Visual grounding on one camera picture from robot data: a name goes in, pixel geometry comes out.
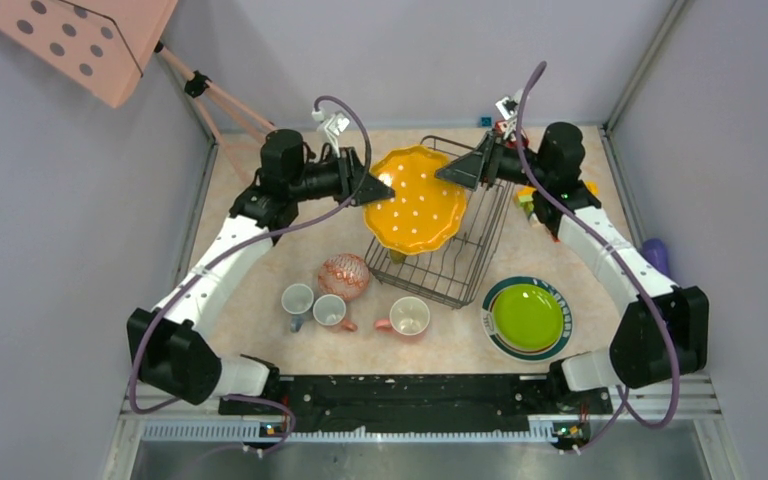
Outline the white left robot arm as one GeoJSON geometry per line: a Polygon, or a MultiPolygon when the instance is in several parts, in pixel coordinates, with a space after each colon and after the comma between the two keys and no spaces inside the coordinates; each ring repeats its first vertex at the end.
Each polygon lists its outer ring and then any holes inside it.
{"type": "Polygon", "coordinates": [[[225,304],[258,260],[280,238],[311,226],[297,223],[298,206],[332,198],[340,209],[394,198],[392,187],[371,171],[371,152],[324,145],[317,158],[302,134],[267,134],[254,181],[234,201],[220,232],[202,258],[150,310],[136,309],[126,328],[132,358],[127,396],[141,413],[137,386],[152,386],[198,405],[212,397],[242,395],[257,413],[279,404],[274,366],[255,357],[222,358],[207,339],[225,304]]]}

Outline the yellow polka dot plate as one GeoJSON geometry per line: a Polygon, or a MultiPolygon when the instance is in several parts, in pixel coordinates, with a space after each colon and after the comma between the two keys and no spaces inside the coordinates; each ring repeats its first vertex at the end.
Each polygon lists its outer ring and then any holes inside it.
{"type": "Polygon", "coordinates": [[[385,248],[432,252],[458,233],[468,206],[464,187],[435,177],[449,157],[423,145],[390,151],[371,169],[395,196],[363,207],[366,227],[385,248]]]}

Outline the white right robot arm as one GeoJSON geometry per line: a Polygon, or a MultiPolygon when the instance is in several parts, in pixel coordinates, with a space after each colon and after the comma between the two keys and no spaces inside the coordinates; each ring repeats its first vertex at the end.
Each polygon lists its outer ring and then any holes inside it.
{"type": "Polygon", "coordinates": [[[637,389],[707,365],[707,295],[697,286],[679,286],[623,237],[580,178],[584,157],[581,130],[555,122],[537,150],[518,151],[490,130],[473,150],[435,173],[470,190],[495,180],[535,187],[538,221],[579,256],[620,313],[609,346],[551,364],[546,397],[560,412],[574,411],[587,390],[616,384],[637,389]]]}

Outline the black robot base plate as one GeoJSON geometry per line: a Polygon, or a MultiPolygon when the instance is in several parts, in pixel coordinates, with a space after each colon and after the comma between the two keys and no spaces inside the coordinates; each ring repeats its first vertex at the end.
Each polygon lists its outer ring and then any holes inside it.
{"type": "Polygon", "coordinates": [[[539,415],[610,414],[606,389],[556,395],[542,375],[296,375],[265,399],[291,410],[299,433],[525,432],[539,415]]]}

